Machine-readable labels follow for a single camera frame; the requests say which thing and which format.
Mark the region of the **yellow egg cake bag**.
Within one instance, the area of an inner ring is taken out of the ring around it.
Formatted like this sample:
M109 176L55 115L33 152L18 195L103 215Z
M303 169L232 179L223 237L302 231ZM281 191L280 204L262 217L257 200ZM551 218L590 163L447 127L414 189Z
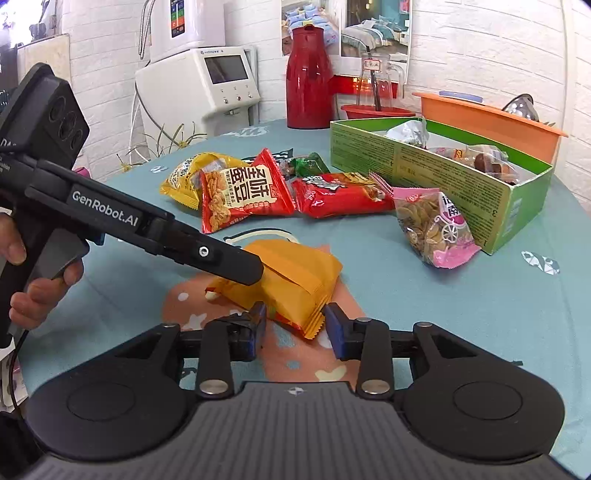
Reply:
M199 153L177 165L161 183L159 193L189 209L197 210L202 195L201 172L211 173L225 168L245 166L245 161L225 154Z

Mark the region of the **red peanut snack bag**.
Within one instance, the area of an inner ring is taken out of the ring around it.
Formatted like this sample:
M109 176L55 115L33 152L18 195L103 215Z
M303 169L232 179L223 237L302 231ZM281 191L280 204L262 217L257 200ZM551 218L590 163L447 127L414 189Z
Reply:
M270 150L248 166L200 173L201 230L215 233L256 216L291 216L296 210L287 182Z

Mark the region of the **orange snack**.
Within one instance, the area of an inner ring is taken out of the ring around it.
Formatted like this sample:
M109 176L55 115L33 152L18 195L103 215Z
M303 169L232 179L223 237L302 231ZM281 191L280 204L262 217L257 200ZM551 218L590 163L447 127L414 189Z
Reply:
M263 302L274 320L314 339L325 323L322 309L332 299L342 263L328 251L284 239L256 240L245 250L263 262L259 282L246 286L217 277L205 291L245 310Z

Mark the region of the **pink bean snack bag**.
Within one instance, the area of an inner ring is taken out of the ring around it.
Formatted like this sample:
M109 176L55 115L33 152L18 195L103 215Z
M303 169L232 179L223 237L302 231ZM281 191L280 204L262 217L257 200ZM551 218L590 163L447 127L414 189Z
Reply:
M397 187L392 194L399 225L426 263L455 269L481 251L463 214L440 189Z

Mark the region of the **red chip bag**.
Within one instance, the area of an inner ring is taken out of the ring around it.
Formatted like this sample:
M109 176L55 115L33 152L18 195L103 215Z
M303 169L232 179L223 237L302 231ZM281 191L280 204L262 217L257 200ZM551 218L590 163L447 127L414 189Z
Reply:
M323 173L294 179L297 211L322 219L394 210L394 200L377 182L356 173Z

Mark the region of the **white blue snack bag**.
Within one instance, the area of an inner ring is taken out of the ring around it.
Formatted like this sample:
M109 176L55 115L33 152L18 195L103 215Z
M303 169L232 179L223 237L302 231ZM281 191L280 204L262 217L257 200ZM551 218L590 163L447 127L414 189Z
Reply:
M429 142L429 131L424 118L409 120L393 127L386 132L390 140L426 149Z

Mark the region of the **clear orange snack pack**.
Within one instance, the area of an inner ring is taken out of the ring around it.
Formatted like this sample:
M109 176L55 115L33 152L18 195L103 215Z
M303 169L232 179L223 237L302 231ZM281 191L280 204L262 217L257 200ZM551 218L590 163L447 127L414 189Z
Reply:
M509 162L509 155L493 145L473 145L463 149L430 147L429 151L455 160L510 185L520 181L517 170Z

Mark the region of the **small green wrapped snack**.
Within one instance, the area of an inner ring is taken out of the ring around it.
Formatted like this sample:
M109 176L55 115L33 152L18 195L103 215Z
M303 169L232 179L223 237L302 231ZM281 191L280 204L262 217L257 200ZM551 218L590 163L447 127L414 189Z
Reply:
M329 173L329 168L317 152L280 160L280 171L287 180Z

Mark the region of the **green cardboard box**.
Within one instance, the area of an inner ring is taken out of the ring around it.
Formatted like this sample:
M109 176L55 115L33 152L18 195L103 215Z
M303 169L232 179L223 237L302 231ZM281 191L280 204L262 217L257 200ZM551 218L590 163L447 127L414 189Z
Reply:
M510 185L456 160L386 137L410 117L339 120L331 124L331 164L342 172L375 172L400 187L437 187L459 207L476 243L496 253L541 212L553 168L519 150L446 124L422 119L436 146L492 145L519 173Z

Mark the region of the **red plastic basket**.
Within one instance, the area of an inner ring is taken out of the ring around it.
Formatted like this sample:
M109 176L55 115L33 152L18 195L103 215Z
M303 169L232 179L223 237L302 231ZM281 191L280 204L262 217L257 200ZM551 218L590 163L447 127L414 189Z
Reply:
M415 117L416 113L398 107L383 107L377 110L375 106L349 104L342 105L342 111L346 113L349 120L372 119L372 118L407 118Z

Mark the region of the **orange plastic basin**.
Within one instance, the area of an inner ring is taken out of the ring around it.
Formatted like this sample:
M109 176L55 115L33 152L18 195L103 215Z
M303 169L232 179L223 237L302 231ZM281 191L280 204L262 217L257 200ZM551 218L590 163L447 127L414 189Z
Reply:
M422 114L428 120L500 142L550 165L555 163L560 140L568 137L557 127L519 117L493 106L428 92L414 92L413 95L421 99Z

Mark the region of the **clear glass pitcher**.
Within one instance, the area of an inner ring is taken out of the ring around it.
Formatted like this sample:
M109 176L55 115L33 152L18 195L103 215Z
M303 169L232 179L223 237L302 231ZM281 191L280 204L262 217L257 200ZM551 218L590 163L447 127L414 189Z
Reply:
M362 73L356 83L356 103L394 107L399 95L404 95L406 69L391 59L390 54L368 51L362 54Z

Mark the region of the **blue lidded container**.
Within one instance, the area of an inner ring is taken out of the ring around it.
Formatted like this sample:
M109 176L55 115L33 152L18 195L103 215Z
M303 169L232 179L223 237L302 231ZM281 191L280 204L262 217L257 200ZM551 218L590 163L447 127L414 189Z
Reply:
M469 93L464 93L464 92L441 90L439 92L439 95L441 97L448 98L448 99L467 101L467 102L472 102L472 103L477 103L477 104L483 103L483 98L481 96L469 94Z

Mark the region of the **bedding poster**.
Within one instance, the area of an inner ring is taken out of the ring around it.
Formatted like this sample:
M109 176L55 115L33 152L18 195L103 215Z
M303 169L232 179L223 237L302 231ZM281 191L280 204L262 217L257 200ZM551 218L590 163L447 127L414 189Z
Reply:
M406 82L412 38L411 1L283 1L280 3L280 51L290 55L294 30L311 24L324 30L325 49L337 75L356 76L363 58L387 60Z

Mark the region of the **steel bowl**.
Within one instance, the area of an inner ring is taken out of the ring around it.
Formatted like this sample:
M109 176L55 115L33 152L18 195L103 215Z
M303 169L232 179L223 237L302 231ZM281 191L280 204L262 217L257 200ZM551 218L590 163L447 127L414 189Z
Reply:
M514 97L503 107L503 111L531 121L539 121L539 115L534 106L534 99L528 93Z

